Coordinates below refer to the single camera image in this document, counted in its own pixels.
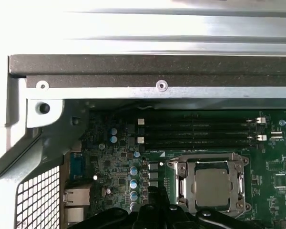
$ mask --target screw hole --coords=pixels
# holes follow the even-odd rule
[[[42,103],[39,105],[39,111],[40,111],[40,113],[45,115],[50,111],[50,106],[46,103]]]

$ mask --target dark gray panel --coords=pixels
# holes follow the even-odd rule
[[[56,87],[155,87],[158,80],[171,86],[286,86],[286,75],[34,75],[27,87],[44,80]]]
[[[10,73],[286,75],[286,57],[172,55],[12,55]]]

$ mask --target capacitor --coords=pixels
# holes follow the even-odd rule
[[[137,199],[138,199],[138,193],[135,192],[135,191],[132,191],[132,192],[130,193],[130,200],[131,200],[131,201],[137,201]]]
[[[138,182],[136,180],[131,180],[130,183],[129,183],[129,187],[131,189],[135,189],[138,187]]]
[[[113,187],[109,186],[108,188],[106,188],[106,193],[108,195],[112,194],[113,193]]]
[[[110,130],[110,134],[112,134],[112,135],[116,135],[117,133],[118,133],[118,130],[116,128],[112,128]]]
[[[139,152],[139,151],[135,151],[135,152],[133,153],[133,156],[134,156],[134,157],[139,157],[139,156],[140,156],[140,152]]]
[[[102,178],[101,174],[100,173],[97,173],[93,176],[93,179],[94,180],[99,180],[100,178]]]
[[[132,202],[132,203],[130,204],[130,211],[133,211],[133,208],[136,207],[137,205],[138,205],[138,203]]]
[[[136,167],[131,167],[130,168],[130,175],[136,176],[138,174],[138,169]]]
[[[112,136],[111,138],[110,138],[110,142],[111,143],[116,143],[118,141],[118,138],[116,137],[116,136]]]

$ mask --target microchip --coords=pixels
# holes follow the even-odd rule
[[[149,186],[155,186],[155,187],[158,187],[158,181],[149,181],[148,182]]]
[[[158,179],[158,173],[157,172],[150,172],[148,174],[149,179]]]
[[[286,187],[286,174],[275,174],[275,188]]]
[[[90,161],[91,162],[97,162],[98,161],[98,157],[97,156],[90,156]]]
[[[258,185],[258,181],[256,179],[253,179],[251,182],[253,185]]]
[[[147,169],[148,165],[147,165],[147,163],[144,163],[144,164],[141,165],[141,167]]]
[[[149,168],[149,170],[157,170],[158,169],[158,163],[149,163],[148,168]]]
[[[107,204],[107,205],[112,205],[112,199],[108,199],[108,200],[106,201],[106,204]]]
[[[111,165],[111,161],[110,160],[105,160],[104,161],[104,166],[105,167],[110,167],[110,165]]]
[[[125,184],[126,184],[126,180],[124,178],[120,178],[119,185],[125,185]]]
[[[229,204],[231,182],[226,169],[199,169],[195,178],[197,206],[217,207]]]
[[[128,125],[127,125],[127,132],[128,132],[129,134],[134,134],[134,132],[135,132],[135,126],[134,126],[134,124],[128,124]]]
[[[121,140],[121,141],[120,141],[120,146],[126,146],[125,140]]]
[[[135,139],[134,139],[134,137],[129,137],[129,138],[128,138],[128,146],[129,146],[129,147],[133,147],[134,144],[135,144]]]

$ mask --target metal bracket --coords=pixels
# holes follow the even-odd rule
[[[64,109],[63,99],[28,100],[27,127],[42,127],[56,122]]]

